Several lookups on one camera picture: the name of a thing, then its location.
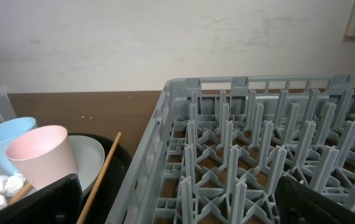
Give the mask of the light blue plastic cup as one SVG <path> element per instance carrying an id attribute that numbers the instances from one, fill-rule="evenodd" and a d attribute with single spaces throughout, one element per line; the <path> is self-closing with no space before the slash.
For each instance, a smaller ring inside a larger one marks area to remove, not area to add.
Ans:
<path id="1" fill-rule="evenodd" d="M 19 171 L 6 157 L 6 149 L 13 140 L 37 128 L 37 121 L 32 117 L 12 119 L 0 124 L 0 167 L 8 174 L 14 175 Z"/>

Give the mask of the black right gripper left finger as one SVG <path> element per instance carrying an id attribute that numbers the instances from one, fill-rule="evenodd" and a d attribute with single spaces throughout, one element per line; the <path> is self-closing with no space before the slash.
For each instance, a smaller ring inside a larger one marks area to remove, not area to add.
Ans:
<path id="1" fill-rule="evenodd" d="M 78 176 L 68 174 L 0 210 L 0 224 L 75 224 L 82 200 Z"/>

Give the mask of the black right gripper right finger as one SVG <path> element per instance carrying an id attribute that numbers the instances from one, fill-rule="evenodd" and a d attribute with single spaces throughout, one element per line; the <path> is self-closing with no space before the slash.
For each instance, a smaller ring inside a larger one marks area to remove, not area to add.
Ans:
<path id="1" fill-rule="evenodd" d="M 275 202 L 281 224 L 355 224 L 355 213 L 291 177 L 279 179 Z"/>

